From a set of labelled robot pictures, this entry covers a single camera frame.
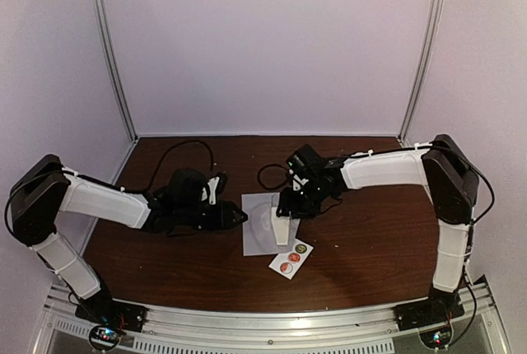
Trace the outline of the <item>cream letter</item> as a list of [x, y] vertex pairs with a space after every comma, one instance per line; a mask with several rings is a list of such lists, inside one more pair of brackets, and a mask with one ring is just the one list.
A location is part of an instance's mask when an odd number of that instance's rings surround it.
[[271, 207], [271, 227], [277, 246], [286, 246], [289, 243], [291, 218], [281, 217], [277, 214], [277, 207]]

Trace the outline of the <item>pale blue envelope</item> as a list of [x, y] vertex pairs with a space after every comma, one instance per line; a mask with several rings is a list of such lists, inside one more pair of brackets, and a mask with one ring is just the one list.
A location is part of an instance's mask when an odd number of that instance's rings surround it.
[[279, 193], [243, 194], [242, 210], [248, 221], [242, 224], [244, 256], [281, 254], [291, 250], [300, 220], [291, 219], [289, 243], [277, 246], [271, 227], [271, 207], [278, 205]]

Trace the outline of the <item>white sticker sheet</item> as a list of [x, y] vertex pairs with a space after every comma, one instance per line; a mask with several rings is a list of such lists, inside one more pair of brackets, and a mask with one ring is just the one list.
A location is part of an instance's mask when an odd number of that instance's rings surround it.
[[313, 247], [311, 245], [295, 239], [291, 250], [278, 254], [268, 267], [286, 279], [291, 280], [308, 259], [312, 250]]

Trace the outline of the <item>red white round sticker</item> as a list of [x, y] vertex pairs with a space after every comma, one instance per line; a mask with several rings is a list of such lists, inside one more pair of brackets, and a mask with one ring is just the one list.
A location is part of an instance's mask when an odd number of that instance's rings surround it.
[[279, 265], [279, 272], [283, 274], [291, 273], [293, 270], [293, 266], [289, 262], [284, 262]]

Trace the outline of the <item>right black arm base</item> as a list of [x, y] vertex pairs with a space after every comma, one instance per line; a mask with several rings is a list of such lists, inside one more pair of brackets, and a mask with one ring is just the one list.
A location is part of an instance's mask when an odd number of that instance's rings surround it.
[[429, 295], [426, 299], [394, 307], [399, 331], [446, 324], [450, 319], [464, 315], [464, 307], [456, 293]]

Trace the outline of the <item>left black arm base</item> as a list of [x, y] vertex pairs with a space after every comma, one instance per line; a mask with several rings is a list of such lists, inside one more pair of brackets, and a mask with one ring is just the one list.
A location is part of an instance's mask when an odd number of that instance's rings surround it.
[[99, 291], [95, 295], [79, 298], [75, 315], [93, 323], [114, 329], [140, 333], [146, 318], [147, 308], [114, 300], [110, 293]]

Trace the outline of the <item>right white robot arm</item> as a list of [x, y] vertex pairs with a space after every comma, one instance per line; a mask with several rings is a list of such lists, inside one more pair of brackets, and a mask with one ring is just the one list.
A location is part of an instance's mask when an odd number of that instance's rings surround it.
[[412, 147], [323, 157], [305, 144], [287, 158], [287, 184], [280, 192], [276, 217], [312, 219], [327, 198], [352, 190], [418, 185], [429, 193], [439, 225], [436, 268], [422, 315], [433, 323], [454, 308], [454, 297], [470, 257], [473, 211], [483, 174], [446, 134]]

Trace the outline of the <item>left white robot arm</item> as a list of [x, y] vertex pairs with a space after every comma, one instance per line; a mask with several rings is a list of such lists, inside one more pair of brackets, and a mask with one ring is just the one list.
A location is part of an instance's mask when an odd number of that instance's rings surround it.
[[248, 219], [235, 203], [220, 198], [226, 182], [223, 173], [207, 177], [194, 169], [179, 169], [154, 192], [131, 190], [70, 170], [49, 154], [12, 187], [3, 217], [12, 237], [36, 252], [80, 300], [86, 300], [91, 316], [111, 324], [119, 308], [103, 294], [95, 270], [58, 231], [58, 215], [76, 213], [154, 234], [172, 235], [180, 226], [225, 231]]

